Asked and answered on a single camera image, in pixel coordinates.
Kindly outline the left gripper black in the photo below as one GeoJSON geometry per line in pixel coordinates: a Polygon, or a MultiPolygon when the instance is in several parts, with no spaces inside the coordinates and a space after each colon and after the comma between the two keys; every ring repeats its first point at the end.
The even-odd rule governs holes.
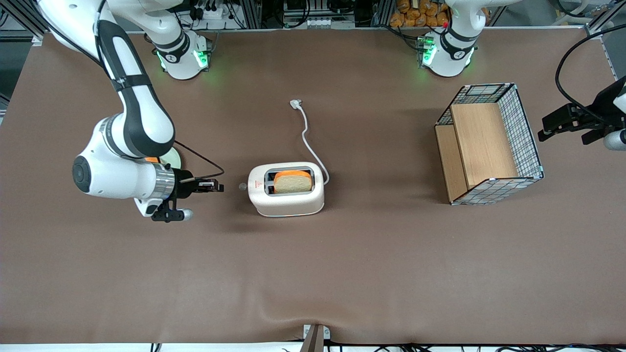
{"type": "MultiPolygon", "coordinates": [[[[593,113],[605,125],[622,129],[625,127],[625,112],[613,102],[622,93],[625,80],[626,77],[622,76],[619,80],[602,89],[593,100],[593,113]]],[[[596,126],[595,118],[573,103],[566,103],[543,117],[541,121],[543,129],[538,132],[540,142],[545,142],[555,134],[590,129],[581,136],[583,145],[590,145],[590,143],[604,138],[606,131],[610,133],[610,127],[607,129],[604,125],[596,126]]]]}

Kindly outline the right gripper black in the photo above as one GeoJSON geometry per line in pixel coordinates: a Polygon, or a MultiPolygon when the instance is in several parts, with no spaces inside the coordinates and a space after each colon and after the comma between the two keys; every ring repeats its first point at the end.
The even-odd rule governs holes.
{"type": "Polygon", "coordinates": [[[225,187],[215,178],[194,178],[192,172],[182,169],[171,169],[175,176],[175,186],[171,193],[171,199],[188,198],[195,193],[224,192],[225,187]]]}

